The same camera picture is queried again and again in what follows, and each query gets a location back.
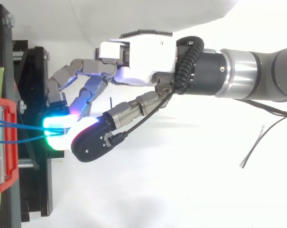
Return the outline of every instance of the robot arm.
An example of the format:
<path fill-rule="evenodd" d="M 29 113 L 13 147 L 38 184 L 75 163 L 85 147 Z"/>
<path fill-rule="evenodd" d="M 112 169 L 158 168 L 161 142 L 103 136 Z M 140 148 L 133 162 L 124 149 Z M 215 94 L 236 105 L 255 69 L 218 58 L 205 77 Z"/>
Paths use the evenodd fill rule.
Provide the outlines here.
<path fill-rule="evenodd" d="M 176 42 L 170 33 L 139 30 L 101 43 L 96 60 L 77 59 L 57 71 L 47 83 L 51 107 L 66 105 L 61 90 L 78 74 L 90 77 L 70 106 L 70 113 L 80 117 L 86 115 L 91 102 L 109 82 L 155 87 L 155 91 L 123 102 L 98 117 L 98 122 L 74 138 L 74 155 L 82 162 L 103 156 L 127 137 L 126 132 L 112 135 L 112 131 L 148 115 L 160 104 L 165 107 L 171 92 L 287 101 L 287 49 L 261 54 L 203 47 L 199 38 Z"/>

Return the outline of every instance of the bolt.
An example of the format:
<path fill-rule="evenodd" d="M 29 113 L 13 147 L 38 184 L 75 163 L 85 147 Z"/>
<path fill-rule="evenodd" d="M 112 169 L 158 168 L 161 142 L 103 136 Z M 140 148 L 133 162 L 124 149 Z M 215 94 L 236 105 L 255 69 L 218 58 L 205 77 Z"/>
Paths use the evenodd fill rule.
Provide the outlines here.
<path fill-rule="evenodd" d="M 49 52 L 44 52 L 44 60 L 45 61 L 49 61 L 50 60 L 50 56 L 49 56 Z"/>
<path fill-rule="evenodd" d="M 24 111 L 27 109 L 26 104 L 24 104 L 24 101 L 22 101 L 22 100 L 19 101 L 18 107 L 19 107 L 19 111 L 21 114 L 23 114 Z"/>
<path fill-rule="evenodd" d="M 4 25 L 6 25 L 8 28 L 13 28 L 15 26 L 15 17 L 11 13 L 8 13 L 5 15 L 3 19 Z"/>

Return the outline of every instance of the white background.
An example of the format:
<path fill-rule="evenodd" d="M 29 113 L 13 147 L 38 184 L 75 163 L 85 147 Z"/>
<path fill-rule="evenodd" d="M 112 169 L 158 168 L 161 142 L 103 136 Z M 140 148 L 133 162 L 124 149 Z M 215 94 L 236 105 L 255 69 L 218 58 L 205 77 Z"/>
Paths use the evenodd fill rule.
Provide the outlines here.
<path fill-rule="evenodd" d="M 24 29 L 14 38 L 35 30 Z M 50 52 L 51 76 L 74 58 L 93 57 L 98 44 L 89 35 L 59 41 L 35 37 L 31 45 Z M 200 36 L 206 48 L 266 53 L 287 48 L 287 0 L 242 0 L 225 18 L 174 37 L 188 35 Z M 86 80 L 80 77 L 65 90 L 69 104 Z M 109 109 L 110 96 L 116 105 L 152 89 L 110 85 L 94 102 L 92 115 Z M 287 103 L 267 104 L 287 110 Z M 265 136 L 245 169 L 239 167 L 261 126 L 278 119 L 234 100 L 176 95 L 100 159 L 81 163 L 66 152 L 53 161 L 54 211 L 48 218 L 31 214 L 23 226 L 287 228 L 287 120 Z"/>

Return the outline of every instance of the red frame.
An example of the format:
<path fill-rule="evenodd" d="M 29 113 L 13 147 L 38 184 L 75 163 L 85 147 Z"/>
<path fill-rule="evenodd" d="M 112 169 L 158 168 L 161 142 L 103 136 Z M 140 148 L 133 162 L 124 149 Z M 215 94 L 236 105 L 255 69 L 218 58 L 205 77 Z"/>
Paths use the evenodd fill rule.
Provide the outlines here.
<path fill-rule="evenodd" d="M 0 105 L 7 107 L 4 111 L 5 121 L 11 123 L 17 123 L 17 105 L 15 102 L 0 98 Z M 17 140 L 17 129 L 16 128 L 5 128 L 5 140 L 16 141 Z M 18 178 L 18 145 L 17 144 L 6 144 L 5 147 L 6 157 L 6 174 L 9 176 L 3 184 L 0 184 L 0 193 L 5 189 L 9 188 Z"/>

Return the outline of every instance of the coiled cable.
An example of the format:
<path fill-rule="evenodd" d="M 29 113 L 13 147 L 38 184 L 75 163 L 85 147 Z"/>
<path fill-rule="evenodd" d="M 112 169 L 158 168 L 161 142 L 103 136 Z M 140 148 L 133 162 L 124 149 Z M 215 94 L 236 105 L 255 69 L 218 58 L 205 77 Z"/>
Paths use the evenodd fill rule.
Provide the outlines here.
<path fill-rule="evenodd" d="M 185 92 L 195 63 L 204 49 L 204 41 L 199 37 L 193 36 L 181 38 L 177 41 L 177 45 L 187 45 L 188 42 L 193 42 L 193 44 L 182 61 L 175 77 L 174 90 L 179 95 Z"/>

